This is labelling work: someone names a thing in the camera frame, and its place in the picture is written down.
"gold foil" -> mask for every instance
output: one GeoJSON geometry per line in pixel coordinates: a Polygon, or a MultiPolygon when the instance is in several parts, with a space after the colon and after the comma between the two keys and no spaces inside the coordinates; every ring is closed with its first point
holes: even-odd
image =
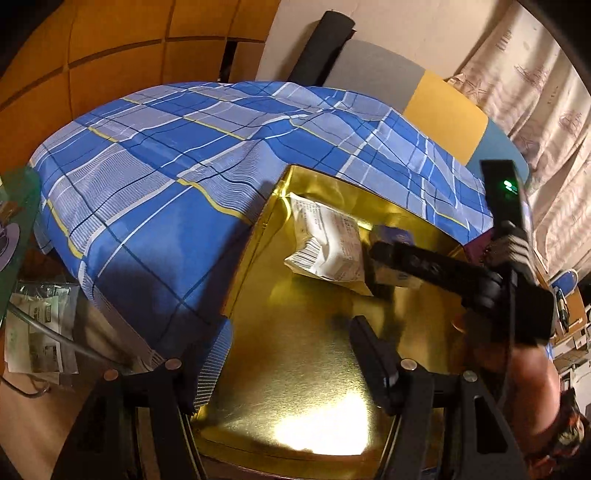
{"type": "MultiPolygon", "coordinates": [[[[392,419],[376,408],[349,345],[348,321],[365,315],[403,357],[449,372],[460,299],[421,283],[393,298],[361,296],[283,264],[296,250],[289,192],[372,225],[412,232],[415,244],[463,258],[460,245],[425,220],[364,189],[289,166],[267,201],[229,289],[223,314],[232,349],[210,403],[193,419],[202,454],[273,476],[373,477],[392,419]]],[[[433,431],[441,431],[440,412],[433,431]]],[[[436,458],[433,434],[429,462],[436,458]]]]}

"white package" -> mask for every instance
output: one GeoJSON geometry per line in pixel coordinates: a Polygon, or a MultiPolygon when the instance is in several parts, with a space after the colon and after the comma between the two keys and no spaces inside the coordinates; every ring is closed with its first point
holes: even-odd
{"type": "MultiPolygon", "coordinates": [[[[60,331],[58,297],[32,299],[13,293],[11,302],[56,333],[60,331]]],[[[8,312],[4,355],[8,371],[19,374],[63,372],[61,345],[8,312]]]]}
{"type": "Polygon", "coordinates": [[[336,282],[363,282],[357,221],[326,205],[290,193],[297,251],[285,259],[294,273],[336,282]]]}

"wooden wall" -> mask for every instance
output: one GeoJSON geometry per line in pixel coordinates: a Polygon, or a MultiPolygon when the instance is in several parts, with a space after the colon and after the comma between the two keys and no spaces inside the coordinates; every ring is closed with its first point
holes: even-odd
{"type": "Polygon", "coordinates": [[[280,0],[64,0],[0,77],[0,173],[93,108],[162,83],[254,80],[280,0]]]}

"black foam roll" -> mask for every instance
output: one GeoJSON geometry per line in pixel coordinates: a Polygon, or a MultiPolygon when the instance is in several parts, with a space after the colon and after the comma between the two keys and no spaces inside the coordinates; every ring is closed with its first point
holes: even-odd
{"type": "Polygon", "coordinates": [[[355,22],[347,15],[324,12],[291,71],[288,82],[303,86],[322,85],[341,48],[351,38],[354,26],[355,22]]]}

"patterned curtain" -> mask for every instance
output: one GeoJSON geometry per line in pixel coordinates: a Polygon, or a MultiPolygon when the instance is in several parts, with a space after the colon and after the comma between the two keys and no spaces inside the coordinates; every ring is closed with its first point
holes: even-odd
{"type": "Polygon", "coordinates": [[[591,97],[552,35],[514,2],[449,83],[513,140],[530,166],[534,248],[550,275],[591,270],[591,97]]]}

